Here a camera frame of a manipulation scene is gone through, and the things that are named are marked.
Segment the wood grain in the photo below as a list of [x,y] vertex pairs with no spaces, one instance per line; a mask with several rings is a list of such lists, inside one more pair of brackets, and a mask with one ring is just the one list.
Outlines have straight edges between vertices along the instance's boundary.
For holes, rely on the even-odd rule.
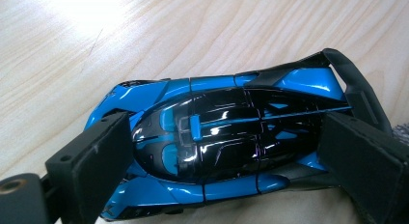
[[[45,174],[117,83],[272,67],[333,47],[409,122],[409,0],[0,0],[0,178]],[[358,222],[339,189],[141,223]]]

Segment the blue stripe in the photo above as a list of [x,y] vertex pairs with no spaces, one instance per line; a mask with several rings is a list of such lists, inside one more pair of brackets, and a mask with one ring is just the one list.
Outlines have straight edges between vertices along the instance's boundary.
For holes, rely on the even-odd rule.
[[262,119],[263,119],[263,120],[274,120],[274,119],[278,119],[278,118],[293,117],[293,116],[302,116],[302,115],[321,114],[321,113],[325,113],[325,112],[342,111],[342,110],[349,110],[349,109],[352,109],[352,107],[351,107],[351,106],[345,106],[345,107],[338,107],[338,108],[331,108],[331,109],[323,109],[323,110],[317,110],[317,111],[298,112],[298,113],[285,114],[285,115],[269,116],[269,117],[264,117],[264,118],[262,118]]
[[214,121],[214,122],[201,124],[201,128],[207,128],[207,127],[212,127],[212,126],[224,126],[224,125],[231,125],[231,124],[241,124],[241,123],[253,122],[253,121],[258,121],[258,120],[259,118]]

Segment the screw hole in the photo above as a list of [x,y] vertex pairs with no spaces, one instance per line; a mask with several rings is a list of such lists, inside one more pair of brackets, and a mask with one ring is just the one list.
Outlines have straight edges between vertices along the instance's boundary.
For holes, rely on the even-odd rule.
[[0,195],[15,192],[20,187],[24,186],[25,183],[27,183],[27,181],[24,179],[16,179],[12,180],[11,182],[4,183],[0,185]]
[[64,155],[63,157],[61,157],[61,161],[68,161],[71,159],[70,155]]

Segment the car rear wing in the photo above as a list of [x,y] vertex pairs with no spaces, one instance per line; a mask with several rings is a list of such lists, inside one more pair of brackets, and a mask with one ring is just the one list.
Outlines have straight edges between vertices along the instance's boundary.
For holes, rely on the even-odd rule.
[[353,116],[392,136],[391,124],[376,94],[351,60],[336,49],[325,48],[299,62],[314,66],[331,65],[346,84],[344,94],[352,106]]

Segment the toy car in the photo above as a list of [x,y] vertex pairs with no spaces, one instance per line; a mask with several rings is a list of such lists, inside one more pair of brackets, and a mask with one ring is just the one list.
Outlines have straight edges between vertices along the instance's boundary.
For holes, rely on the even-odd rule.
[[341,112],[388,126],[364,77],[334,49],[267,70],[124,82],[106,95],[86,128],[123,111],[134,160],[101,214],[107,220],[337,186],[316,156],[323,115]]

